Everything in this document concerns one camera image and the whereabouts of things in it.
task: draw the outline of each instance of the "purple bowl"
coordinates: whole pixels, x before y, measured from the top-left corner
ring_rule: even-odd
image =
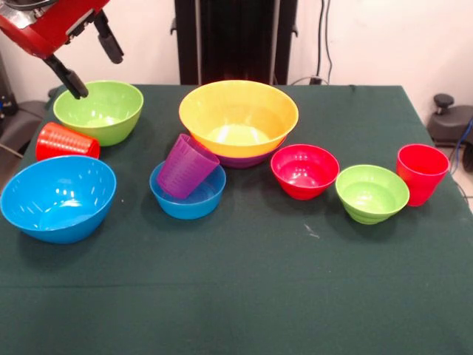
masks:
[[[278,150],[281,145],[284,143],[286,140],[286,137],[281,141],[281,143],[271,150],[268,153],[265,153],[263,155],[257,155],[256,157],[249,157],[249,158],[230,158],[230,157],[224,157],[221,155],[217,155],[217,157],[220,160],[220,165],[226,166],[227,168],[233,168],[233,169],[246,169],[246,168],[251,168],[252,166],[261,164],[263,161],[267,160],[276,150]]]

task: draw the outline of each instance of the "green bowl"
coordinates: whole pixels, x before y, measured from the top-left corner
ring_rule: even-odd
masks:
[[[86,86],[89,95],[81,100],[63,92],[54,103],[55,116],[64,126],[97,138],[101,146],[120,143],[138,122],[143,94],[119,81],[93,81]]]
[[[374,165],[354,165],[340,173],[335,188],[355,221],[380,223],[407,204],[409,189],[394,172]]]

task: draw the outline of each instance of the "cup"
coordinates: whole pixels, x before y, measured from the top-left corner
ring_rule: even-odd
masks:
[[[396,172],[409,187],[408,206],[422,206],[434,194],[449,171],[449,159],[425,144],[407,144],[399,149]]]
[[[36,141],[37,161],[59,155],[86,155],[97,159],[100,153],[101,146],[96,139],[54,122],[43,127]]]
[[[171,149],[157,183],[167,194],[187,198],[220,164],[219,159],[192,137],[180,134]]]

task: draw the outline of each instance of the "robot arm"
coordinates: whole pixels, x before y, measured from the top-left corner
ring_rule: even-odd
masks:
[[[113,36],[103,7],[109,0],[0,0],[0,30],[26,52],[43,61],[75,98],[85,98],[87,88],[54,52],[94,23],[98,38],[113,63],[123,51]]]

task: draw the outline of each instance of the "orange cup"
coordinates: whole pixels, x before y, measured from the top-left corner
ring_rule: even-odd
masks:
[[[86,155],[98,158],[100,153],[101,146],[96,139],[54,122],[49,122],[43,127],[36,141],[37,161],[60,155]]]

